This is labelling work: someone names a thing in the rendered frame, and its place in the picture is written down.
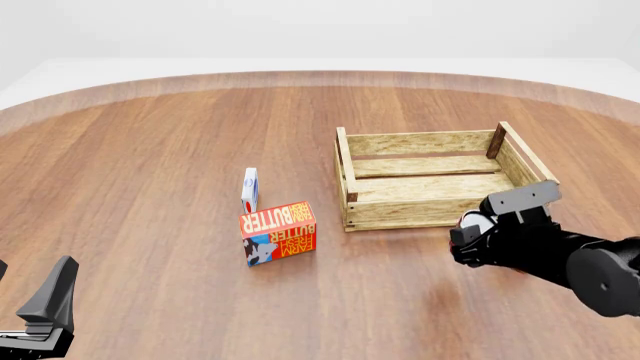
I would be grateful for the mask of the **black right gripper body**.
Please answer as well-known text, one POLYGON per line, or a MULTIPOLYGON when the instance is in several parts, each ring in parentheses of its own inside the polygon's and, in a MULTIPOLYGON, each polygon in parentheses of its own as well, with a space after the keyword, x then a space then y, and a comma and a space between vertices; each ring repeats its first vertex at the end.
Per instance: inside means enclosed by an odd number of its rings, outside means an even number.
POLYGON ((496 246, 491 245, 492 239, 500 239, 506 230, 505 227, 494 225, 485 232, 480 230, 479 225, 469 227, 454 227, 449 231, 450 253, 456 263, 460 263, 470 268, 480 266, 505 267, 500 263, 500 252, 496 246))

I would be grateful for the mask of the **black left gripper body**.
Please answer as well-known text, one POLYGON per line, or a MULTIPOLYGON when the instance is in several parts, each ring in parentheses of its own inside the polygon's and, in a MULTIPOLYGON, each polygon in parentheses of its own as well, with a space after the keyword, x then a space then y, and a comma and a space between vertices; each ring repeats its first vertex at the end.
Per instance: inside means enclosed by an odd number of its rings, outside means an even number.
POLYGON ((0 360, 45 360, 64 358, 74 335, 50 323, 27 328, 34 332, 0 332, 0 360))

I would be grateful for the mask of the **white red tomato sauce can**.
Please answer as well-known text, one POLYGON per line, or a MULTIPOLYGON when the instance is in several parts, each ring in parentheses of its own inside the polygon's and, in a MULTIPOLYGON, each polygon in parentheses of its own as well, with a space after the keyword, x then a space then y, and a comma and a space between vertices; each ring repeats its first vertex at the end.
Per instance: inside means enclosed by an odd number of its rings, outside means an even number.
POLYGON ((458 220, 457 227, 460 228, 468 228, 468 227, 479 227, 479 233, 484 234, 492 227, 496 225, 495 218, 484 215, 479 210, 468 210, 464 212, 463 215, 458 220))

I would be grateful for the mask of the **wooden slat tray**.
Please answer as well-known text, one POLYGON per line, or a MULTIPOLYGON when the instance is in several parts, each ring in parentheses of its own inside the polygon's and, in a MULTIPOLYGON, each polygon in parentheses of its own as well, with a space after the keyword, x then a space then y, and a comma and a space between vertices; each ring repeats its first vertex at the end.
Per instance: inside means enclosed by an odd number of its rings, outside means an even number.
POLYGON ((489 194, 559 184, 507 122, 397 134, 339 127, 334 159, 346 231, 450 227, 489 194))

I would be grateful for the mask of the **red butter box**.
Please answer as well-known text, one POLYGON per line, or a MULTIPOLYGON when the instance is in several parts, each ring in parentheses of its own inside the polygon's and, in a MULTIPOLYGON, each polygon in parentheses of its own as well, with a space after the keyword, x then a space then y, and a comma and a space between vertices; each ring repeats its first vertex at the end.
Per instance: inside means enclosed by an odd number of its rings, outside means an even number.
POLYGON ((317 221, 307 201, 240 215, 239 228, 249 267, 317 248, 317 221))

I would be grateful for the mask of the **small white blue box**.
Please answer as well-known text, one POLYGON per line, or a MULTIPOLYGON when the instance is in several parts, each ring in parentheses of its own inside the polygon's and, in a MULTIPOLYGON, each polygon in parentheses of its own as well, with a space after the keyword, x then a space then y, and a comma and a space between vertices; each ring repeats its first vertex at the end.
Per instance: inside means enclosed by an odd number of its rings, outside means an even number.
POLYGON ((259 182, 257 169, 255 167, 249 167, 245 170, 241 193, 241 201, 245 214, 257 211, 258 193, 259 182))

